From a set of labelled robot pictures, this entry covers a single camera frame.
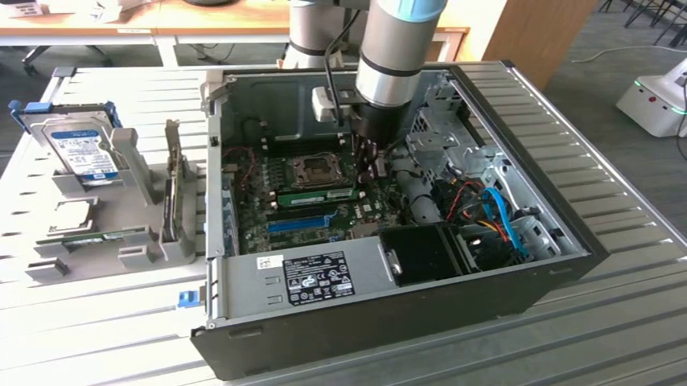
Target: desk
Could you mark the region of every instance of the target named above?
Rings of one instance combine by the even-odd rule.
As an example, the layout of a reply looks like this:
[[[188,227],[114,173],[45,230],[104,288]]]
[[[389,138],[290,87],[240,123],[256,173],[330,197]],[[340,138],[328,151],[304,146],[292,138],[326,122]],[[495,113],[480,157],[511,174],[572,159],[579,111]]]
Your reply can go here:
[[[455,59],[469,30],[453,24],[453,8],[449,4],[433,36],[440,48],[433,50],[432,60]],[[177,67],[177,44],[288,42],[285,1],[240,0],[232,5],[200,7],[165,0],[126,10],[121,19],[97,24],[74,14],[0,18],[0,46],[153,44],[162,66]]]

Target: blue hard drive label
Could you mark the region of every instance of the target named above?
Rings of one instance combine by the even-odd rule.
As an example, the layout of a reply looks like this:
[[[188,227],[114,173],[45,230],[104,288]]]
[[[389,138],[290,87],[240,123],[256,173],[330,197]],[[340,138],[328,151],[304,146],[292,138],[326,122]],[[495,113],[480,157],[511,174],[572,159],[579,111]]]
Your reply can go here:
[[[109,152],[101,148],[101,135],[96,130],[50,133],[52,143],[69,169],[84,180],[113,179],[117,167]]]

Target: white robot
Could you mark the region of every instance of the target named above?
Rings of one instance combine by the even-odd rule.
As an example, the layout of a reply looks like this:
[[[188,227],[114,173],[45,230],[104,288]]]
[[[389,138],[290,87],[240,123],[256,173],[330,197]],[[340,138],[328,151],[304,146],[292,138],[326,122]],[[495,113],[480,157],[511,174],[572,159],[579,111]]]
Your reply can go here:
[[[617,108],[655,137],[687,135],[685,80],[687,59],[664,76],[636,78],[617,101]]]

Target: metal workbench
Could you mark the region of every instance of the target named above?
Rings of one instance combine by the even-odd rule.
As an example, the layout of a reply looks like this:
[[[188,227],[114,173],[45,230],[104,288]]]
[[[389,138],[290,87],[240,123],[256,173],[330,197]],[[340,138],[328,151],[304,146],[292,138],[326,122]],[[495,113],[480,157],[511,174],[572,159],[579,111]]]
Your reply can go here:
[[[687,382],[684,238],[519,72],[496,62],[460,67],[612,255],[521,315],[233,384]],[[85,68],[53,79],[44,98],[64,104],[112,100],[124,125],[138,130],[149,164],[166,159],[162,122],[177,118],[184,153],[201,162],[200,78],[201,68]],[[170,269],[56,285],[22,277],[24,259],[12,253],[28,226],[22,212],[50,189],[44,162],[25,136],[0,185],[0,384],[218,384],[188,338],[177,336],[189,315],[173,309],[178,291],[202,282],[200,257]]]

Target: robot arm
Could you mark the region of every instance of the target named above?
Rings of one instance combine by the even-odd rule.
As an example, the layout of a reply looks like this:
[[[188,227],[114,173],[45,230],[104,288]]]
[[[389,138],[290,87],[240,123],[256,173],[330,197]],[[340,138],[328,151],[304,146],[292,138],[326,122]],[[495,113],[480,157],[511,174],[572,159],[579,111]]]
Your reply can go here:
[[[336,3],[361,6],[363,2]],[[415,94],[431,37],[445,5],[447,0],[371,0],[354,79],[356,95],[350,97],[349,92],[345,95],[337,92],[340,100],[356,102],[341,109],[329,97],[332,90],[313,90],[317,119],[330,120],[337,115],[330,113],[333,109],[338,114],[349,113],[360,183],[385,175],[383,154]],[[326,23],[332,24],[332,16],[326,13],[336,12],[342,21],[342,8],[320,2],[292,2],[290,45],[284,67],[324,66],[324,51],[334,38],[326,30]],[[329,60],[329,65],[340,66],[340,52],[333,53]]]

